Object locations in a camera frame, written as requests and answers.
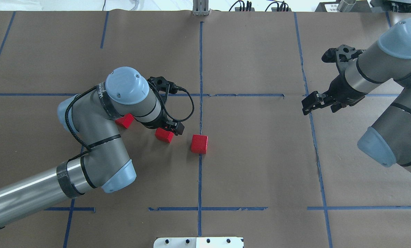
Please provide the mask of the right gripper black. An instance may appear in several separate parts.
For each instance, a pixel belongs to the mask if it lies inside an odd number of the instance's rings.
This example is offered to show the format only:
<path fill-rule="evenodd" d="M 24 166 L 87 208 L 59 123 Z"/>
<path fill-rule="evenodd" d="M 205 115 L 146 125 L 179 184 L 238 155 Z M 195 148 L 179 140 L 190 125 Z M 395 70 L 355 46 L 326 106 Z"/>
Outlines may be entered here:
<path fill-rule="evenodd" d="M 353 106 L 366 96 L 366 93 L 359 92 L 353 89 L 347 82 L 344 75 L 338 75 L 330 84 L 326 93 L 320 94 L 318 91 L 313 91 L 306 96 L 302 101 L 303 115 L 309 115 L 311 111 L 322 109 L 330 106 L 328 97 L 333 104 L 331 111 L 333 113 L 341 108 Z"/>

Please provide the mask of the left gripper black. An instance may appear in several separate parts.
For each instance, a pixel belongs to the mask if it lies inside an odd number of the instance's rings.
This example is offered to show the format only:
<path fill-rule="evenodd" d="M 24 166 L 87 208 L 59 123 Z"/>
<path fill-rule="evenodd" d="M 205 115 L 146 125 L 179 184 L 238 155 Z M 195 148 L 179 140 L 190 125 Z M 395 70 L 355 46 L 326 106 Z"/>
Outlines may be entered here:
<path fill-rule="evenodd" d="M 182 135 L 185 128 L 182 122 L 169 120 L 160 103 L 156 103 L 149 114 L 136 116 L 136 120 L 148 129 L 162 128 L 171 131 L 174 135 Z"/>

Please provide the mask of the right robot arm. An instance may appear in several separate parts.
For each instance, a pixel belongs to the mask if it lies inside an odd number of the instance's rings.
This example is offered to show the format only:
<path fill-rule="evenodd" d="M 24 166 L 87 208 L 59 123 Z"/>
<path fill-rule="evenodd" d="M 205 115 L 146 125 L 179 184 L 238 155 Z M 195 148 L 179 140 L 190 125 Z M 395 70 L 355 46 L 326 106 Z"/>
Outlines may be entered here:
<path fill-rule="evenodd" d="M 393 24 L 368 49 L 343 44 L 328 49 L 321 59 L 335 63 L 338 75 L 325 92 L 313 91 L 302 100 L 303 114 L 326 107 L 335 113 L 354 106 L 393 80 L 402 91 L 357 145 L 378 164 L 397 164 L 411 173 L 411 18 Z"/>

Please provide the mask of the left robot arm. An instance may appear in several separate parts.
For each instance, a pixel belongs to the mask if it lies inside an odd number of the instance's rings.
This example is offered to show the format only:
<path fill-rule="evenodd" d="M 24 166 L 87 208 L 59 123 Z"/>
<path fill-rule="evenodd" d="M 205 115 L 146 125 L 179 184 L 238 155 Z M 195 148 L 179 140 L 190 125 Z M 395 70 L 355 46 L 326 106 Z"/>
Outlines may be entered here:
<path fill-rule="evenodd" d="M 115 121 L 131 114 L 146 131 L 162 128 L 180 135 L 185 118 L 168 116 L 166 94 L 187 97 L 187 116 L 193 114 L 185 88 L 122 66 L 103 82 L 61 100 L 56 111 L 61 131 L 40 120 L 45 114 L 33 96 L 21 96 L 29 102 L 16 111 L 20 120 L 27 119 L 22 125 L 27 133 L 0 127 L 0 231 L 92 190 L 115 193 L 131 185 L 136 171 Z"/>

